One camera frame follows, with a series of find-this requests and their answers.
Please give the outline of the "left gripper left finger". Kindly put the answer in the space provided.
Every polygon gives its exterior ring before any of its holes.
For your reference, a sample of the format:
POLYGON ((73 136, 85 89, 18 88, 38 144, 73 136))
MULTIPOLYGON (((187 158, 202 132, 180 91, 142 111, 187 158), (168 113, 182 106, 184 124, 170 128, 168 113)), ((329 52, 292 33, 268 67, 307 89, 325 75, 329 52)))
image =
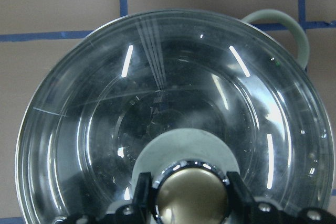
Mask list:
POLYGON ((140 173, 132 200, 132 223, 156 223, 154 189, 150 172, 140 173))

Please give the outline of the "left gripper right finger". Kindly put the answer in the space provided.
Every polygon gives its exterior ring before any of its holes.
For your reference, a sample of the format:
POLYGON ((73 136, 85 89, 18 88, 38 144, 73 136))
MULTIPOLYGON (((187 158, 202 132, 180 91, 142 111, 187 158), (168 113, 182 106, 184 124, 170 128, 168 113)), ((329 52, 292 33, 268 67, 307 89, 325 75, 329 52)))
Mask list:
POLYGON ((234 223, 251 223, 251 215, 255 200, 244 184, 238 172, 227 172, 229 180, 228 205, 229 216, 234 223))

